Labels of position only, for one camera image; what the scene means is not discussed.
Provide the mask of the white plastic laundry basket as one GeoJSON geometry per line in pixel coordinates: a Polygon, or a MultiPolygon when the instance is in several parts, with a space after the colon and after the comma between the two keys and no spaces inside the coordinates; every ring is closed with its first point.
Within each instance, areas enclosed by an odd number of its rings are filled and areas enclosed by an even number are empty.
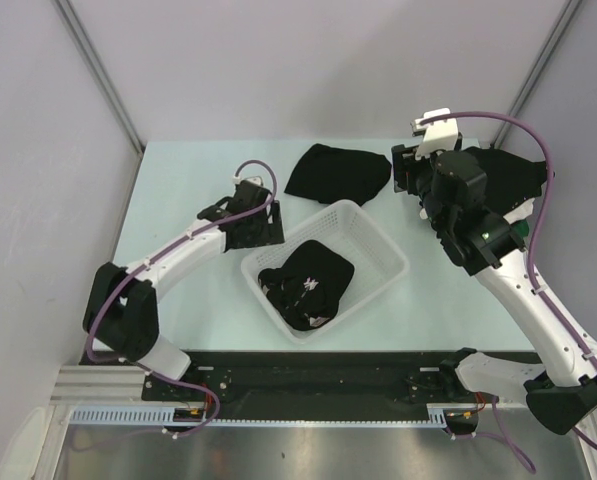
{"type": "Polygon", "coordinates": [[[271,323],[307,344],[402,279],[410,262],[355,202],[338,201],[247,255],[241,272],[271,323]]]}

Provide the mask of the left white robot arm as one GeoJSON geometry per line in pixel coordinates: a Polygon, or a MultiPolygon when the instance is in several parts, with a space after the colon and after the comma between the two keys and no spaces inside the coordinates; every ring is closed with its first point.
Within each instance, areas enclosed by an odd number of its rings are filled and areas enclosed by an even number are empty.
{"type": "Polygon", "coordinates": [[[192,397],[199,387],[192,360],[160,331],[158,304],[166,293],[207,261],[230,250],[284,242],[279,201],[252,178],[234,194],[197,214],[187,230],[127,266],[107,262],[96,271],[84,314],[87,348],[98,340],[118,358],[164,376],[175,398],[192,397]]]}

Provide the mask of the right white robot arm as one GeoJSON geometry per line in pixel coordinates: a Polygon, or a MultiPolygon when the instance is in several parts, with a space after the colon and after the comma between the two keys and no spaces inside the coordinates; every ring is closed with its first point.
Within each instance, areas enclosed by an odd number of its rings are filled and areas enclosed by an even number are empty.
{"type": "Polygon", "coordinates": [[[444,361],[441,393],[451,401],[498,395],[527,406],[549,431],[569,433],[597,408],[597,342],[527,268],[518,228],[543,193],[546,163],[478,147],[416,153],[392,148],[395,191],[418,198],[451,262],[494,295],[540,359],[518,363],[464,348],[444,361]]]}

